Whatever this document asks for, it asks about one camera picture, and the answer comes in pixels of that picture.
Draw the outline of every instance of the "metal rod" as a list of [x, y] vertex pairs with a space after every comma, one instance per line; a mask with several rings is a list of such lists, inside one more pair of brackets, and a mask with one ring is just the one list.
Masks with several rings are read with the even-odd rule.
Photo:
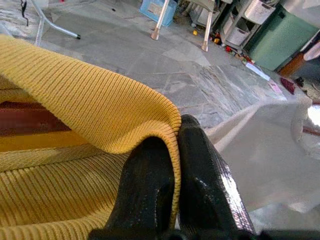
[[46, 15], [41, 10], [41, 8], [37, 5], [35, 0], [31, 0], [31, 2], [33, 3], [33, 6], [34, 6], [36, 12], [40, 16], [40, 24], [39, 24], [38, 33], [36, 35], [36, 42], [35, 42], [36, 45], [41, 44], [41, 37], [42, 37], [42, 33], [43, 33], [43, 28], [44, 28], [43, 25], [45, 24], [45, 22], [47, 22], [50, 25], [50, 27], [53, 27], [54, 29], [56, 29], [62, 33], [65, 33], [65, 34], [70, 35], [70, 36], [77, 38], [77, 39], [81, 38], [81, 36], [79, 34], [76, 34], [72, 31], [64, 29], [64, 28], [54, 24], [53, 22], [49, 21], [49, 19], [46, 17]]
[[311, 127], [307, 127], [307, 126], [303, 126], [302, 132], [304, 132], [306, 134], [312, 134], [312, 135], [320, 136], [320, 131], [318, 131], [316, 129], [312, 129]]
[[192, 8], [192, 6], [193, 6], [193, 2], [190, 2], [189, 4], [188, 4], [188, 6], [186, 7], [186, 9], [181, 13], [183, 16], [187, 16], [188, 15], [188, 13], [190, 12], [190, 9]]
[[38, 32], [36, 33], [36, 38], [35, 38], [35, 45], [39, 47], [41, 46], [41, 39], [42, 39], [42, 34], [44, 32], [44, 25], [45, 25], [45, 19], [42, 16], [40, 16]]
[[153, 40], [158, 40], [158, 39], [159, 39], [160, 27], [161, 27], [161, 25], [162, 25], [162, 21], [164, 20], [165, 13], [166, 13], [166, 10], [167, 10], [169, 1], [170, 1], [170, 0], [165, 0], [165, 1], [164, 1], [163, 7], [162, 7], [162, 9], [161, 9], [160, 16], [159, 16], [159, 20], [158, 20], [158, 22], [156, 23], [156, 26], [155, 26], [155, 29], [154, 29], [153, 33], [151, 34], [151, 38], [152, 38]]
[[222, 12], [225, 10], [226, 6], [227, 6], [227, 3], [223, 1], [223, 2], [221, 3], [220, 8], [219, 8], [219, 13], [218, 13], [218, 15], [214, 18], [214, 21], [213, 21], [213, 23], [211, 24], [211, 32], [213, 32], [214, 30], [217, 30], [217, 28], [216, 28], [216, 23], [217, 23], [217, 21], [219, 20]]
[[210, 28], [211, 28], [212, 14], [213, 14], [213, 12], [209, 11], [208, 18], [206, 20], [204, 40], [203, 40], [203, 44], [201, 46], [201, 49], [205, 52], [208, 52], [208, 39], [209, 39], [209, 33], [210, 33]]

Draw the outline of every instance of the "red fabric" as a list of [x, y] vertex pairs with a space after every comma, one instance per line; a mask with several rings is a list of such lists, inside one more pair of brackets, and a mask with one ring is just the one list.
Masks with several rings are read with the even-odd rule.
[[295, 88], [296, 88], [296, 86], [295, 86], [295, 84], [294, 84], [291, 80], [286, 79], [286, 78], [284, 78], [284, 77], [281, 77], [280, 81], [281, 81], [282, 85], [283, 85], [292, 95], [295, 94]]

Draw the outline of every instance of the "yellow knit fabric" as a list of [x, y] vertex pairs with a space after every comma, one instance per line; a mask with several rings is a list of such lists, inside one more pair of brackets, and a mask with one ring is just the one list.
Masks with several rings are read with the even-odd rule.
[[74, 131], [53, 131], [30, 135], [0, 136], [0, 153], [7, 151], [62, 148], [87, 144]]
[[128, 77], [4, 35], [0, 75], [89, 143], [0, 152], [0, 239], [86, 239], [108, 220], [129, 152], [150, 136], [161, 138], [171, 157], [174, 224], [181, 117], [167, 98]]
[[0, 104], [4, 101], [15, 103], [29, 103], [35, 100], [24, 90], [0, 75]]

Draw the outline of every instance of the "white plastic sheet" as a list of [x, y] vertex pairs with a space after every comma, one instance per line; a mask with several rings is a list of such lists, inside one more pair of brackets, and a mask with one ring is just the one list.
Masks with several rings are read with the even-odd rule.
[[306, 212], [320, 204], [319, 148], [302, 138], [311, 104], [307, 97], [260, 103], [207, 131], [248, 211], [286, 203]]

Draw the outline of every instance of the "white storage bin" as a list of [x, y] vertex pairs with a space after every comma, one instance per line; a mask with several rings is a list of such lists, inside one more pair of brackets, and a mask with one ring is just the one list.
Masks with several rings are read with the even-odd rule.
[[234, 17], [232, 15], [232, 13], [230, 13], [230, 17], [227, 19], [227, 21], [225, 22], [225, 24], [222, 27], [224, 35], [227, 34], [227, 32], [229, 31], [233, 22], [234, 22]]
[[252, 0], [245, 10], [244, 16], [255, 24], [263, 24], [276, 8], [263, 3], [260, 0]]
[[[219, 11], [213, 11], [210, 25], [212, 25], [212, 23], [217, 18], [219, 13], [220, 13]], [[209, 14], [209, 11], [207, 9], [205, 9], [202, 6], [199, 6], [195, 3], [193, 4], [193, 6], [190, 10], [190, 13], [189, 13], [191, 20], [194, 24], [204, 26], [204, 27], [207, 26], [208, 14]]]
[[[162, 7], [165, 4], [165, 0], [143, 0], [139, 12], [146, 15], [155, 22], [158, 22]], [[170, 0], [168, 7], [165, 11], [162, 26], [169, 26], [174, 19], [174, 15], [177, 8], [177, 3], [174, 0]]]
[[248, 37], [250, 31], [245, 23], [244, 19], [240, 19], [234, 29], [231, 30], [229, 36], [226, 38], [230, 43], [240, 46], [244, 40]]

